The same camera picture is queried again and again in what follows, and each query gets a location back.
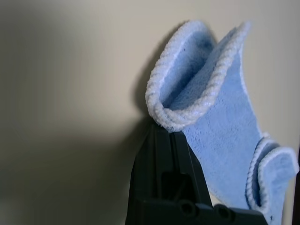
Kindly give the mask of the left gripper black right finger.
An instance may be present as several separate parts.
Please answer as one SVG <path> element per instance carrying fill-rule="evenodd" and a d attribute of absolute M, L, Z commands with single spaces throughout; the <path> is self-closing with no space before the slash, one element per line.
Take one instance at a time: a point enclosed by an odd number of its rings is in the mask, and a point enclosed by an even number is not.
<path fill-rule="evenodd" d="M 175 170 L 187 179 L 185 199 L 193 203 L 211 204 L 201 164 L 182 132 L 173 134 L 173 156 Z"/>

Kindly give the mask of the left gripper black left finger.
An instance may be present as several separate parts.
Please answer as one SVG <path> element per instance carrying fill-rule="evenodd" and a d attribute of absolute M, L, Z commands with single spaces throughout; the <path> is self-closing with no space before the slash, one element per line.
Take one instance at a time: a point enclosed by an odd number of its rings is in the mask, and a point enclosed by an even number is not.
<path fill-rule="evenodd" d="M 139 149 L 131 172 L 129 198 L 175 201 L 174 153 L 171 134 L 152 124 Z"/>

